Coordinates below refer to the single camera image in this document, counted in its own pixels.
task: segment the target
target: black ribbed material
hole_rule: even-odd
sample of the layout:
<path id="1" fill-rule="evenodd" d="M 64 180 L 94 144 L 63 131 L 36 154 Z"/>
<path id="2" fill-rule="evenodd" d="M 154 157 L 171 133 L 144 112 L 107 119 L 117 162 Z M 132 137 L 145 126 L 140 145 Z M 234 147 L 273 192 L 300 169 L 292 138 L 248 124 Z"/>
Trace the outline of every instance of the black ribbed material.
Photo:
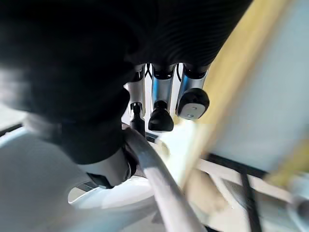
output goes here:
<path id="1" fill-rule="evenodd" d="M 159 21 L 133 63 L 210 64 L 250 0 L 159 0 Z"/>

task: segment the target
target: black rounded cap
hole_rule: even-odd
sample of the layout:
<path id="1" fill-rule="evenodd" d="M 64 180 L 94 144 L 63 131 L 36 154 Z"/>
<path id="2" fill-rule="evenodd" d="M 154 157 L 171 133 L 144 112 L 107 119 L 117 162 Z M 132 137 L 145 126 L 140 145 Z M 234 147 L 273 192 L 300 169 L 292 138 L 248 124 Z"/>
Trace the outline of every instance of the black rounded cap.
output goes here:
<path id="1" fill-rule="evenodd" d="M 148 129 L 151 131 L 172 131 L 174 122 L 166 109 L 157 108 L 151 114 Z"/>

